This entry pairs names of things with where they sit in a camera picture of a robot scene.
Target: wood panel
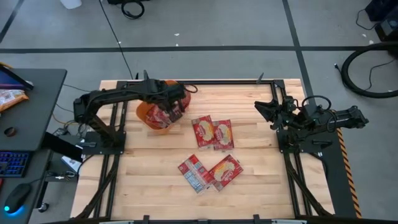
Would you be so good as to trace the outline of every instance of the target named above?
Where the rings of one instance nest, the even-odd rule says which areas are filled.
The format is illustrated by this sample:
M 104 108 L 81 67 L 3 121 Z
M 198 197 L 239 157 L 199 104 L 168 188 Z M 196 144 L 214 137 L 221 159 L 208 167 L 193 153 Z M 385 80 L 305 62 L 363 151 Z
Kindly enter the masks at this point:
M 299 79 L 285 80 L 285 85 L 288 95 L 299 101 L 304 99 Z M 115 86 L 116 81 L 101 82 L 101 89 Z M 261 218 L 294 217 L 275 131 L 254 108 L 256 100 L 271 100 L 271 89 L 265 85 L 198 85 L 198 89 L 184 117 L 163 136 L 138 120 L 135 109 L 139 102 L 129 102 L 126 151 L 119 163 L 113 220 L 142 220 L 144 215 L 153 220 L 245 219 L 253 214 L 260 214 Z M 111 109 L 110 105 L 102 107 L 98 116 L 109 122 Z M 177 166 L 196 154 L 211 169 L 227 155 L 198 149 L 191 119 L 208 114 L 213 120 L 231 120 L 236 148 L 230 153 L 244 171 L 221 192 L 209 189 L 197 195 Z M 82 167 L 72 217 L 95 193 L 101 163 L 102 156 L 95 156 Z M 333 213 L 322 163 L 302 155 L 302 164 L 308 188 Z M 300 194 L 299 201 L 303 211 Z

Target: keyboard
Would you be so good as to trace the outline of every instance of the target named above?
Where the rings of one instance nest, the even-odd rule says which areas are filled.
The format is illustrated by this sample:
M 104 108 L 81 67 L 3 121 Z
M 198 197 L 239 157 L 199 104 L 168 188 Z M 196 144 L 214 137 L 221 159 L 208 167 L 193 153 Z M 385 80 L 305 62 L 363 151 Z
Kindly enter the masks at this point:
M 29 152 L 0 151 L 0 177 L 23 177 L 29 159 Z

